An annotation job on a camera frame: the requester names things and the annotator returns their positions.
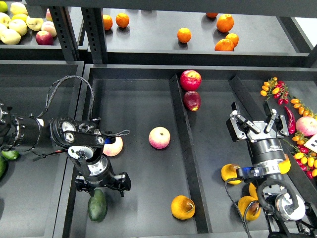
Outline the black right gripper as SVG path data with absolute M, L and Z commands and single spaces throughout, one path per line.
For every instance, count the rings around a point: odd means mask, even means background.
M 277 136 L 289 136 L 285 115 L 280 115 L 267 101 L 263 103 L 266 121 L 252 122 L 241 115 L 236 102 L 231 104 L 232 113 L 226 126 L 233 142 L 247 140 L 253 165 L 273 160 L 285 160 L 284 151 Z

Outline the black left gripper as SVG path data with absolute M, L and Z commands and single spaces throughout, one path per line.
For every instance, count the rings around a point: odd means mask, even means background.
M 81 175 L 76 176 L 75 186 L 78 192 L 86 192 L 91 197 L 94 196 L 95 188 L 108 187 L 120 193 L 124 197 L 126 191 L 131 190 L 131 179 L 127 172 L 114 175 L 112 165 L 97 163 L 95 165 L 80 165 Z

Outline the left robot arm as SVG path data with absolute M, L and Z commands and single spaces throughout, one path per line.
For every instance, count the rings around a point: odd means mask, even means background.
M 103 153 L 105 145 L 111 145 L 121 136 L 130 133 L 125 129 L 119 133 L 100 131 L 100 118 L 92 118 L 95 93 L 91 85 L 87 120 L 59 117 L 44 120 L 42 117 L 59 86 L 68 79 L 88 81 L 77 75 L 68 75 L 54 82 L 47 94 L 46 104 L 38 116 L 19 117 L 11 113 L 11 107 L 0 105 L 0 149 L 31 152 L 38 159 L 49 155 L 67 153 L 79 175 L 75 184 L 78 191 L 92 192 L 95 188 L 107 187 L 120 192 L 131 189 L 128 173 L 115 174 L 109 158 Z

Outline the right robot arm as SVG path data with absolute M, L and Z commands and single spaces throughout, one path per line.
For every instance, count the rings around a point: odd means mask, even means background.
M 247 212 L 255 203 L 264 211 L 267 224 L 276 222 L 279 230 L 269 227 L 270 238 L 315 238 L 317 236 L 317 210 L 305 202 L 281 176 L 279 163 L 285 160 L 280 139 L 289 135 L 284 115 L 279 115 L 267 103 L 264 104 L 266 120 L 250 121 L 241 115 L 236 103 L 226 121 L 234 142 L 246 140 L 251 167 L 238 168 L 230 181 L 253 183 L 257 199 L 247 203 L 244 211 L 238 211 L 247 236 Z

